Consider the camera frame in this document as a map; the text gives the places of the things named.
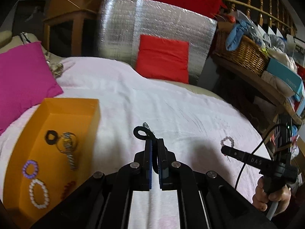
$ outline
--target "red cushion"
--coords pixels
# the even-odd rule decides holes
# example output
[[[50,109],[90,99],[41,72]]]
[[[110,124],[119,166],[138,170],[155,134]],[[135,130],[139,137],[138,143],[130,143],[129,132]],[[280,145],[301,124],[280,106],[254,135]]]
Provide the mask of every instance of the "red cushion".
[[[143,77],[189,83],[189,43],[141,35],[135,70]]]

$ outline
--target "cardboard box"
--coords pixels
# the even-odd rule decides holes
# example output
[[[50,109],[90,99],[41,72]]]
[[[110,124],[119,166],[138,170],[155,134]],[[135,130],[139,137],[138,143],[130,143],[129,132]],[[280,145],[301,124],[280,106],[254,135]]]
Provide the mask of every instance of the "cardboard box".
[[[3,204],[19,228],[30,228],[58,205],[64,186],[69,182],[75,181],[76,185],[68,194],[92,175],[92,150],[99,121],[100,106],[97,99],[46,98],[37,108],[14,147],[4,181]],[[63,132],[76,135],[78,145],[73,156],[77,170],[70,169],[67,155],[60,153],[56,145],[46,143],[48,130],[55,130],[58,135]],[[27,160],[38,163],[39,171],[35,178],[45,184],[50,199],[46,209],[37,209],[31,203],[29,185],[32,180],[22,174]],[[29,167],[27,171],[30,174],[33,170]],[[34,197],[37,204],[44,203],[44,193],[39,185],[34,187]]]
[[[296,94],[302,97],[302,78],[276,59],[270,58],[267,71],[283,80]]]

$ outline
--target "blue cloth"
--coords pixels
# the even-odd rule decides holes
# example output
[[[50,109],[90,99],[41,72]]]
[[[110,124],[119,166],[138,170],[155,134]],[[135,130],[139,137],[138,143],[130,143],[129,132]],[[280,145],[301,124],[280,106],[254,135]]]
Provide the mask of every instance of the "blue cloth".
[[[226,40],[227,51],[234,51],[237,49],[242,36],[248,33],[248,25],[249,23],[243,20],[240,20],[238,23],[234,24],[234,27]]]
[[[296,126],[292,126],[292,136],[296,136],[298,134],[298,128]]]

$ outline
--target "wooden furniture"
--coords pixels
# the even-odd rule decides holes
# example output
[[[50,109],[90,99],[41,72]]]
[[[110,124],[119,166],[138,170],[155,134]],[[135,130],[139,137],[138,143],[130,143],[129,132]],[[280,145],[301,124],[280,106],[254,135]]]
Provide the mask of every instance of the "wooden furniture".
[[[71,55],[81,55],[83,21],[95,19],[99,11],[101,0],[51,0],[44,20],[43,46],[49,51],[50,27],[73,21]]]
[[[251,71],[239,65],[236,65],[224,58],[221,58],[217,55],[212,55],[212,59],[215,64],[236,74],[242,80],[244,80],[252,87],[257,89],[263,96],[265,96],[272,104],[276,106],[275,114],[272,116],[273,118],[272,121],[269,121],[269,127],[267,128],[266,132],[268,132],[271,129],[271,127],[276,124],[276,121],[278,119],[278,114],[281,114],[285,111],[291,116],[293,123],[297,125],[302,124],[301,118],[298,117],[297,114],[294,112],[294,109],[289,104],[286,97],[280,91],[275,89],[273,86],[262,80],[258,75],[255,75]]]

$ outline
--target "wire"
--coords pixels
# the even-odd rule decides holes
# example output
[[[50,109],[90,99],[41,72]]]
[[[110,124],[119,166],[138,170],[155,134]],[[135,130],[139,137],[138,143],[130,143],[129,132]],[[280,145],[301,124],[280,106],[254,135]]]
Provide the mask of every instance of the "wire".
[[[260,148],[260,146],[263,144],[263,142],[265,142],[265,140],[267,139],[268,135],[271,133],[272,130],[274,130],[275,128],[277,128],[278,126],[282,126],[282,127],[285,127],[288,129],[289,131],[289,134],[290,134],[290,138],[292,137],[292,133],[291,133],[291,129],[289,128],[289,126],[285,125],[285,124],[276,124],[274,125],[273,127],[271,127],[271,129],[268,131],[268,133],[266,134],[266,136],[262,139],[262,141],[259,143],[259,145],[254,149],[254,151],[251,153],[251,155],[253,155],[257,150],[258,148]],[[240,176],[242,174],[242,171],[244,170],[246,166],[246,163],[243,164],[239,174],[238,174],[238,177],[237,177],[237,180],[236,180],[236,183],[235,183],[235,189],[237,189],[237,185],[238,185],[238,181],[240,179]]]

